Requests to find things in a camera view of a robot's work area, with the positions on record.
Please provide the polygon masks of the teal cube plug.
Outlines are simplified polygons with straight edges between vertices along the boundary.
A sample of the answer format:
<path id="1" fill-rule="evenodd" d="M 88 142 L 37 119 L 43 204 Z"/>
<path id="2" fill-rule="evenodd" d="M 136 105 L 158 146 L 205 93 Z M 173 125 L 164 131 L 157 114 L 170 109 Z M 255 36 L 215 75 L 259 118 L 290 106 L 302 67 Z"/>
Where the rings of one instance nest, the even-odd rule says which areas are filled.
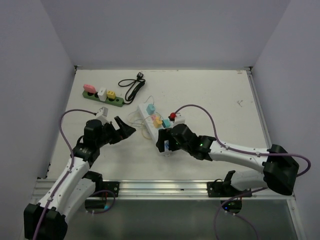
<path id="1" fill-rule="evenodd" d="M 171 126 L 171 121 L 169 119 L 163 119 L 162 120 L 162 126 L 166 129 Z"/>

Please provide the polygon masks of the white multi-socket power strip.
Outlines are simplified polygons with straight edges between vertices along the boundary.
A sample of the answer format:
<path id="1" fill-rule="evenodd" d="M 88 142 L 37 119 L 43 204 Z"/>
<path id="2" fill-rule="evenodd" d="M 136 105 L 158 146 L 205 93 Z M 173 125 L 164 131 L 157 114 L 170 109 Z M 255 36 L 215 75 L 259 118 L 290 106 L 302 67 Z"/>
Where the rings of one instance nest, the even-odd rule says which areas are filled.
<path id="1" fill-rule="evenodd" d="M 161 115 L 159 113 L 156 112 L 156 110 L 155 110 L 154 114 L 148 115 L 148 113 L 146 111 L 148 104 L 150 104 L 150 103 L 139 104 L 137 107 L 137 110 L 138 110 L 140 116 L 142 117 L 142 123 L 145 125 L 147 132 L 149 133 L 153 143 L 156 144 L 156 142 L 158 140 L 158 131 L 161 129 L 164 129 L 164 127 L 161 126 L 160 128 L 155 128 L 153 125 L 153 121 L 155 118 L 160 118 L 161 120 L 163 120 L 163 118 L 161 117 Z M 171 154 L 171 152 L 172 151 L 169 150 L 169 142 L 166 140 L 165 141 L 165 152 L 162 152 L 162 153 L 159 152 L 159 154 L 162 156 L 168 157 Z"/>

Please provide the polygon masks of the light blue charger plug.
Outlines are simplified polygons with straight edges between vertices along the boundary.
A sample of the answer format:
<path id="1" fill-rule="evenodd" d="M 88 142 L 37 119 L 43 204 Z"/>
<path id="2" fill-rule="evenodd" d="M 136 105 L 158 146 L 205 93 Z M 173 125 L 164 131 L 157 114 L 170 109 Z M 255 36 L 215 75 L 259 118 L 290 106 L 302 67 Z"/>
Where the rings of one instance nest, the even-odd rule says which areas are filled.
<path id="1" fill-rule="evenodd" d="M 146 108 L 146 112 L 148 113 L 148 115 L 153 115 L 156 111 L 156 108 L 153 104 L 148 104 L 147 108 Z"/>

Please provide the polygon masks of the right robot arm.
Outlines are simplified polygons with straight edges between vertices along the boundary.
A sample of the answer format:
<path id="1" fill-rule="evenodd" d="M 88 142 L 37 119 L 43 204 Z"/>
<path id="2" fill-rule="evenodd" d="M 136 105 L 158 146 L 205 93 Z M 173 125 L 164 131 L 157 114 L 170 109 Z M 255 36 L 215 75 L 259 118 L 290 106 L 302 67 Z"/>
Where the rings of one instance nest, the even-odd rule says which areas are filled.
<path id="1" fill-rule="evenodd" d="M 290 196 L 293 193 L 299 164 L 280 145 L 271 148 L 249 148 L 219 143 L 215 137 L 197 136 L 186 124 L 159 129 L 158 151 L 183 150 L 197 160 L 227 162 L 249 168 L 246 172 L 230 171 L 223 183 L 223 192 L 235 196 L 246 189 L 266 188 Z"/>

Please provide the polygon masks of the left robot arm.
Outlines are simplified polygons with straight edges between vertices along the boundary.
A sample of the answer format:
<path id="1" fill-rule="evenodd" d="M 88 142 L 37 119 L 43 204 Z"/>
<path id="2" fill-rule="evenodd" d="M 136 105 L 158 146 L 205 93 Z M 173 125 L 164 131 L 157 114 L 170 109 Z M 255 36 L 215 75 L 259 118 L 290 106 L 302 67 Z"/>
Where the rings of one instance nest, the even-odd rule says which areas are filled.
<path id="1" fill-rule="evenodd" d="M 87 198 L 102 193 L 116 197 L 112 191 L 104 190 L 102 175 L 90 170 L 103 146 L 117 144 L 136 131 L 118 116 L 114 119 L 118 129 L 102 116 L 86 122 L 83 135 L 71 149 L 60 176 L 37 203 L 30 203 L 24 209 L 24 237 L 27 240 L 62 240 L 69 222 Z"/>

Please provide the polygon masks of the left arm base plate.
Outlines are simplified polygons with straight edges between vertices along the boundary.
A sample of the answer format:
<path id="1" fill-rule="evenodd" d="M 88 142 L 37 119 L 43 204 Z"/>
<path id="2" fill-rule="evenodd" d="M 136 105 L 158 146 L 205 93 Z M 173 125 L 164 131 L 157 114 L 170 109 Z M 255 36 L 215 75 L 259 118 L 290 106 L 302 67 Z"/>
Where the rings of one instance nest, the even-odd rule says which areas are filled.
<path id="1" fill-rule="evenodd" d="M 98 189 L 90 197 L 115 197 L 117 198 L 120 190 L 119 181 L 103 181 Z"/>

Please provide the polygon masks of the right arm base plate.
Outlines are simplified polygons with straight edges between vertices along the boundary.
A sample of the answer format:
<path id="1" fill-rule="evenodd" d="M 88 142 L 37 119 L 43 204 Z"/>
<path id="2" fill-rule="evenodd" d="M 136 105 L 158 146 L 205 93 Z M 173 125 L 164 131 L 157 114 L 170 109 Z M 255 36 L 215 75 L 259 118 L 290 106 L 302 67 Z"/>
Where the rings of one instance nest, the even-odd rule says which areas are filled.
<path id="1" fill-rule="evenodd" d="M 231 198 L 237 195 L 245 194 L 244 197 L 252 197 L 249 190 L 237 190 L 229 183 L 224 183 L 220 179 L 215 181 L 208 181 L 206 183 L 207 195 L 209 198 Z"/>

